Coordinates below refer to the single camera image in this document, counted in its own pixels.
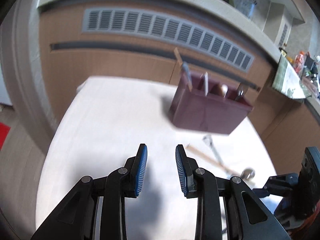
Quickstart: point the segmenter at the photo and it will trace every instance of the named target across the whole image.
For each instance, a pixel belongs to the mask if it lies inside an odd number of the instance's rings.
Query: red object
[[[190,73],[193,89],[186,88],[187,78],[183,74],[170,108],[172,123],[182,129],[230,134],[253,107],[245,98],[235,101],[237,88],[225,82],[225,98],[217,95],[217,85],[222,83],[213,78],[209,78],[209,93],[205,96],[201,73]]]
[[[291,239],[293,240],[303,239],[304,235],[309,230],[309,227],[315,222],[319,213],[320,213],[320,201],[317,203],[316,210],[314,211],[314,213],[310,217],[308,217],[299,228],[296,228],[291,232],[289,232]]]
[[[300,71],[303,69],[305,63],[304,52],[300,51],[300,53],[295,57],[293,68],[295,72],[299,75]]]
[[[10,127],[0,122],[0,149],[2,148],[9,131]]]

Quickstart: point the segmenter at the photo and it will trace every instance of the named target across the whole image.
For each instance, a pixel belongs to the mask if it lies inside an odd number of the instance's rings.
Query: white table
[[[206,133],[177,129],[168,120],[175,90],[172,85],[136,79],[89,78],[50,145],[38,188],[36,228],[82,176],[107,176],[145,143],[148,161],[142,192],[137,199],[126,199],[128,239],[194,239],[197,199],[186,199],[181,192],[175,147],[191,143],[211,157],[213,153],[202,141]],[[239,173],[247,167],[255,169],[257,187],[276,175],[248,118],[229,136],[212,134],[212,138],[230,168]],[[219,168],[186,153],[215,176],[227,177]],[[268,201],[275,207],[280,199]]]

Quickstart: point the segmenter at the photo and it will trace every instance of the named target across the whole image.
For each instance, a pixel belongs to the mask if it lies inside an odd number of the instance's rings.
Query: maroon box
[[[172,100],[170,112],[172,123],[189,130],[230,134],[252,111],[253,106],[245,98],[234,101],[237,88],[209,78],[209,93],[204,94],[201,73],[191,72],[193,89],[187,86],[187,77],[183,74]],[[217,95],[217,85],[226,84],[228,92],[223,98]]]

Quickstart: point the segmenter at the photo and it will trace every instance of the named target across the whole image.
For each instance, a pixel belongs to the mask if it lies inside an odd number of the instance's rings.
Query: spoon
[[[240,178],[249,180],[249,179],[253,179],[255,175],[256,175],[256,172],[253,169],[246,168],[244,171],[242,171]]]
[[[213,140],[210,134],[205,135],[202,140],[204,141],[204,143],[212,150],[214,156],[216,157],[216,159],[218,160],[218,162],[223,165],[223,161],[222,158],[220,156],[220,154],[218,153],[217,149],[214,147],[213,144]]]
[[[222,96],[223,96],[223,98],[225,98],[226,94],[228,92],[228,86],[223,84],[223,85],[221,85],[221,89],[222,89]]]
[[[235,99],[235,101],[238,101],[240,98],[243,98],[244,95],[247,93],[248,91],[248,86],[244,85],[243,83],[240,83],[237,89],[237,97]]]

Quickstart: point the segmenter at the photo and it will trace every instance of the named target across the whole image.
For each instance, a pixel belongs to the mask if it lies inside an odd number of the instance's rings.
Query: wooden panel
[[[285,95],[265,86],[254,103],[253,111],[248,115],[259,135],[262,135],[281,109],[291,100]]]
[[[36,231],[36,197],[46,154],[11,107],[0,112],[0,122],[11,127],[0,154],[0,239],[30,239]],[[5,225],[15,237],[6,238]]]
[[[278,112],[277,116],[273,119],[273,121],[268,125],[268,127],[262,132],[260,138],[262,141],[268,138],[268,136],[276,129],[276,127],[282,122],[282,120],[286,117],[286,115],[290,112],[291,108],[294,105],[301,105],[301,103],[296,102],[294,100],[288,100],[284,103],[281,110]]]
[[[264,58],[257,55],[252,49],[242,44],[239,39],[237,40],[234,35],[232,35],[232,30],[230,32],[224,32],[217,28],[217,24],[212,21],[212,25],[207,24],[196,18],[190,17],[188,14],[182,14],[177,11],[172,11],[164,9],[161,7],[155,7],[147,4],[139,3],[127,3],[127,2],[92,2],[85,4],[70,5],[65,7],[60,7],[57,9],[49,10],[41,14],[40,25],[39,25],[39,37],[40,37],[40,47],[41,56],[45,52],[45,48],[52,43],[59,43],[64,41],[109,41],[109,42],[120,42],[124,44],[136,44],[145,47],[159,48],[166,51],[173,51],[176,45],[168,44],[161,41],[155,41],[151,39],[139,38],[134,36],[125,35],[114,35],[114,34],[103,34],[103,33],[81,33],[82,29],[82,19],[83,13],[86,8],[90,7],[103,7],[103,6],[118,6],[118,7],[129,7],[129,8],[144,8],[153,11],[159,11],[181,17],[192,22],[198,23],[206,28],[212,29],[214,32],[230,39],[235,44],[238,44],[243,49],[249,51],[255,56],[255,60],[248,73],[245,73],[239,69],[236,69],[225,62],[221,62],[213,57],[201,54],[191,49],[186,49],[180,47],[179,51],[181,55],[188,55],[195,59],[202,60],[209,64],[215,65],[217,67],[228,70],[235,73],[250,82],[263,87],[266,79],[270,74],[272,66]]]
[[[254,52],[254,49],[252,49],[253,46],[255,46],[254,43],[252,43],[252,47],[245,46],[242,44],[245,39],[234,35],[235,32],[233,28],[230,28],[230,32],[222,31],[223,28],[226,30],[228,27],[226,25],[221,26],[221,23],[215,22],[215,20],[212,20],[212,24],[209,25],[207,22],[192,18],[185,13],[142,3],[102,1],[63,6],[42,13],[40,15],[39,24],[39,42],[43,78],[50,103],[52,104],[52,109],[57,116],[58,121],[61,120],[66,109],[70,105],[75,95],[76,87],[90,75],[134,77],[164,83],[177,83],[177,78],[179,78],[176,73],[172,73],[174,61],[161,57],[120,51],[113,51],[111,53],[111,51],[102,49],[51,51],[50,44],[53,43],[68,41],[105,41],[173,52],[176,45],[161,41],[126,35],[82,33],[81,29],[84,10],[90,7],[103,6],[150,9],[175,15],[212,29],[214,32],[232,40],[235,44],[238,44],[255,56],[255,60],[248,73],[192,49],[179,47],[180,54],[227,70],[260,87],[264,86],[272,71],[270,63],[260,55],[257,55]],[[222,75],[213,72],[211,72],[211,75],[218,77],[222,81],[226,80],[229,83],[231,82],[235,86],[238,86],[238,82],[232,81]],[[258,93],[255,90],[250,89],[248,91],[247,98],[251,102],[254,102],[257,96]]]
[[[52,109],[60,121],[76,88],[89,76],[106,75],[169,83],[175,61],[145,54],[105,49],[57,50],[44,62],[43,71]]]
[[[227,78],[227,77],[225,77],[223,75],[220,75],[220,74],[217,74],[215,72],[208,71],[208,70],[206,70],[204,68],[200,68],[200,67],[192,65],[192,64],[189,64],[189,68],[190,68],[190,70],[198,71],[200,73],[208,72],[209,76],[211,76],[212,78],[215,78],[217,80],[220,80],[221,83],[225,83],[225,84],[231,85],[231,86],[233,86],[235,88],[237,88],[239,86],[239,82],[238,81],[235,81],[233,79]],[[180,80],[180,67],[175,66],[175,68],[173,70],[173,73],[172,73],[172,77],[170,79],[170,84],[177,86],[179,84],[179,80]],[[257,92],[257,90],[249,88],[247,94],[245,95],[245,98],[248,99],[251,104],[254,104],[255,100],[258,97],[258,95],[259,95],[259,93]]]
[[[320,148],[320,126],[305,104],[294,104],[263,142],[277,174],[299,172],[305,147]]]

